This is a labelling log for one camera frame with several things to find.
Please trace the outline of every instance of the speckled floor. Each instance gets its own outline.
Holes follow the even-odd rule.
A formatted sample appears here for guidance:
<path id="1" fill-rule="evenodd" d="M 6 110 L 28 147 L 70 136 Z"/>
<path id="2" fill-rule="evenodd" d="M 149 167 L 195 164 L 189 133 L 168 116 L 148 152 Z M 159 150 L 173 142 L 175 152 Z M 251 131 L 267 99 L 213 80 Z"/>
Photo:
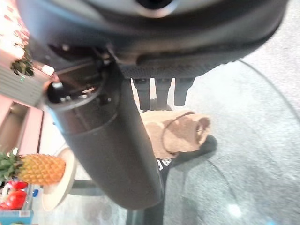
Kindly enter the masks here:
<path id="1" fill-rule="evenodd" d="M 299 9 L 300 2 L 292 0 L 275 37 L 244 59 L 286 99 L 241 62 L 195 80 L 185 107 L 211 116 L 217 151 L 171 169 L 165 225 L 299 224 Z M 169 99 L 172 105 L 172 89 Z M 89 178 L 80 166 L 77 178 Z M 126 211 L 105 196 L 69 195 L 52 212 L 41 209 L 38 197 L 33 209 L 39 225 L 122 225 L 126 220 Z"/>

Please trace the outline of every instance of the black cylindrical handle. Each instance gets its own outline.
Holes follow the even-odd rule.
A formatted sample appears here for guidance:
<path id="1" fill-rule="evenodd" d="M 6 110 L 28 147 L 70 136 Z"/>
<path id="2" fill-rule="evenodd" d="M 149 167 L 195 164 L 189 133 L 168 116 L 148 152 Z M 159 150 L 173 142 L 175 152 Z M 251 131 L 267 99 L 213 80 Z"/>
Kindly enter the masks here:
<path id="1" fill-rule="evenodd" d="M 90 96 L 64 103 L 49 101 L 55 95 L 49 86 L 46 104 L 80 163 L 113 201 L 134 210 L 153 206 L 163 189 L 130 80 L 110 65 L 101 81 Z"/>

